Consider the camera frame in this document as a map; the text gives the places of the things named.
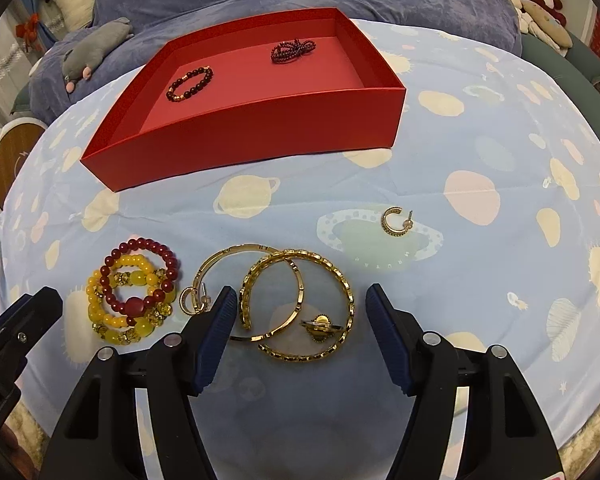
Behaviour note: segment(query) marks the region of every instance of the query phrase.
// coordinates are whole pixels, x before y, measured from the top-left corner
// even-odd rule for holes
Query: bracelet stack
[[[157,254],[166,268],[155,269],[142,254],[128,254],[135,250]],[[171,303],[176,297],[174,282],[178,279],[178,266],[173,251],[151,238],[122,242],[87,279],[88,316],[93,329],[108,343],[121,345],[135,343],[151,334],[173,311]],[[137,267],[138,270],[116,272],[120,267]],[[123,285],[146,285],[144,299],[133,296],[119,301],[113,290]],[[106,312],[102,300],[120,316]]]
[[[259,251],[267,253],[263,258],[257,261],[257,263],[251,267],[251,269],[249,269],[247,275],[245,276],[242,282],[242,288],[240,289],[240,293],[238,294],[238,312],[240,316],[240,323],[245,330],[249,330],[251,328],[250,299],[253,285],[260,276],[260,273],[267,267],[279,262],[285,262],[291,267],[296,276],[296,281],[298,282],[298,299],[296,301],[295,309],[293,309],[289,317],[278,327],[270,330],[267,333],[254,336],[232,335],[230,336],[230,339],[234,341],[243,342],[259,341],[260,343],[258,344],[258,348],[260,350],[262,350],[267,355],[273,358],[288,362],[308,362],[323,359],[335,352],[338,348],[340,348],[342,343],[344,343],[345,339],[347,338],[347,334],[349,334],[349,331],[351,330],[351,327],[353,325],[353,317],[355,314],[354,298],[351,288],[349,286],[349,282],[345,279],[342,272],[337,267],[335,267],[329,260],[320,256],[320,254],[312,253],[302,249],[287,249],[284,251],[279,251],[272,247],[263,246],[259,244],[243,244],[238,246],[232,246],[215,254],[212,254],[200,266],[200,269],[198,270],[195,278],[193,279],[193,284],[191,286],[188,286],[187,288],[184,288],[184,290],[180,294],[180,308],[182,309],[182,311],[189,316],[195,316],[196,314],[206,312],[206,310],[211,306],[212,301],[206,294],[205,285],[202,282],[202,279],[209,271],[209,269],[211,269],[211,267],[218,263],[219,260],[226,256],[229,256],[230,254],[241,253],[244,251]],[[332,324],[329,317],[325,316],[324,314],[320,314],[320,316],[315,317],[315,319],[313,320],[303,320],[300,323],[300,325],[306,329],[308,335],[313,339],[313,341],[317,343],[323,343],[325,340],[333,336],[339,335],[339,337],[331,346],[314,354],[287,354],[284,352],[277,351],[271,346],[262,342],[264,340],[268,340],[275,334],[289,327],[293,323],[294,319],[298,316],[302,308],[302,301],[304,300],[304,280],[302,279],[302,275],[300,273],[300,270],[298,269],[298,266],[296,266],[296,264],[293,261],[294,259],[307,260],[327,269],[340,283],[340,286],[346,297],[347,318],[343,326]],[[186,306],[187,298],[189,296],[192,308]]]

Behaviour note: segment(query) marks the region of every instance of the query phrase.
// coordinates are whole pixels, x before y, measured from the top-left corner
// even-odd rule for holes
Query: gold earring
[[[382,218],[380,219],[380,225],[384,232],[391,236],[403,236],[407,234],[407,232],[413,227],[413,220],[411,220],[411,216],[413,215],[413,211],[409,211],[409,218],[407,218],[404,222],[402,222],[402,229],[394,229],[391,227],[386,218],[389,215],[396,214],[399,215],[402,212],[401,207],[390,207],[384,213],[382,213]]]

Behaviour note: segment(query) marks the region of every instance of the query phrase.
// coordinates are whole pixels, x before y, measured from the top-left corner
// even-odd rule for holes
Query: gold hoop earring
[[[411,216],[413,215],[413,211],[409,211],[409,218],[407,218],[404,222],[402,222],[402,229],[394,229],[391,227],[386,218],[389,215],[396,214],[399,215],[402,212],[401,207],[390,207],[384,213],[382,213],[382,218],[380,219],[380,225],[384,232],[391,236],[404,236],[409,232],[409,230],[413,227],[413,220],[411,220]]]
[[[351,326],[353,325],[353,316],[356,311],[354,306],[353,293],[351,291],[351,287],[349,286],[349,282],[347,282],[341,270],[334,266],[329,260],[320,256],[320,254],[310,253],[309,251],[303,249],[286,249],[284,251],[278,251],[275,253],[267,254],[266,256],[261,258],[256,264],[254,264],[254,266],[252,266],[251,269],[249,269],[249,272],[244,277],[244,281],[242,282],[240,294],[248,300],[254,283],[256,282],[256,280],[258,279],[258,277],[264,269],[278,262],[290,262],[291,260],[307,260],[309,262],[313,262],[315,264],[323,266],[335,276],[336,280],[338,280],[338,282],[340,283],[340,286],[342,287],[342,290],[344,291],[344,294],[347,298],[347,322],[345,323],[344,327],[341,328],[340,337],[337,339],[337,341],[330,347],[328,347],[326,350],[317,354],[285,354],[283,352],[274,350],[273,348],[264,343],[259,343],[258,348],[273,358],[288,362],[308,362],[323,359],[327,357],[327,355],[335,352],[342,345],[342,343],[344,343],[344,340],[347,338],[347,334],[349,333],[349,331],[351,330]]]
[[[211,269],[211,267],[213,267],[224,257],[229,256],[230,254],[244,253],[250,251],[264,252],[269,254],[278,252],[278,250],[274,249],[273,247],[268,247],[259,244],[242,244],[231,246],[226,249],[223,249],[222,251],[218,251],[215,254],[212,254],[202,263],[202,265],[198,269],[198,272],[193,278],[193,283],[191,284],[191,286],[184,288],[184,290],[180,293],[180,309],[185,314],[187,314],[187,316],[195,316],[196,314],[200,314],[206,311],[209,305],[212,303],[211,298],[206,294],[205,283],[202,281],[206,273],[208,273],[209,269]],[[273,330],[270,330],[267,333],[254,336],[232,335],[229,336],[229,339],[232,339],[233,341],[260,341],[262,339],[266,339],[268,337],[273,336],[281,330],[284,330],[294,321],[296,316],[298,316],[300,308],[302,307],[302,301],[304,300],[304,281],[302,280],[302,274],[300,273],[300,269],[298,269],[298,266],[296,266],[296,264],[290,260],[288,260],[287,263],[293,270],[296,276],[296,281],[298,282],[298,299],[296,301],[296,306],[293,312],[290,314],[290,316],[281,325],[279,325]],[[246,330],[249,330],[251,328],[249,305],[250,293],[251,291],[249,291],[249,295],[247,295],[247,297],[245,298],[243,290],[241,289],[238,295],[238,310],[240,312],[240,322]],[[191,296],[191,304],[193,306],[193,311],[189,310],[186,307],[186,299],[189,295]]]

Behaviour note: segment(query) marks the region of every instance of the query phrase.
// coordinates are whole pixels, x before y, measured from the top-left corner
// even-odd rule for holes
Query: red cardboard tray
[[[271,62],[281,41],[317,47]],[[173,81],[200,66],[214,76],[192,98],[170,102]],[[176,89],[182,94],[202,76]],[[390,148],[406,89],[337,9],[243,18],[170,41],[113,105],[81,162],[119,191],[192,171],[307,153]],[[149,164],[148,153],[155,153]]]

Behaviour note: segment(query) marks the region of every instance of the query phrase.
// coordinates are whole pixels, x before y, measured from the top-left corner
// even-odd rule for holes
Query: dark red beaded bracelet
[[[296,38],[293,43],[291,41],[283,41],[277,44],[271,51],[271,61],[276,64],[286,63],[304,54],[308,54],[312,50],[315,50],[315,41],[312,40],[301,42]]]
[[[195,77],[202,73],[204,73],[205,76],[198,83],[193,85],[189,90],[185,90],[184,94],[176,95],[174,93],[176,88],[182,83],[184,83],[187,79]],[[209,81],[211,81],[211,78],[213,76],[214,71],[211,70],[211,67],[209,66],[201,66],[200,68],[192,70],[192,72],[187,72],[184,76],[177,78],[176,81],[171,83],[166,93],[167,99],[173,103],[179,103],[180,101],[184,101],[184,99],[189,99],[190,97],[200,92],[206,85],[208,85]]]

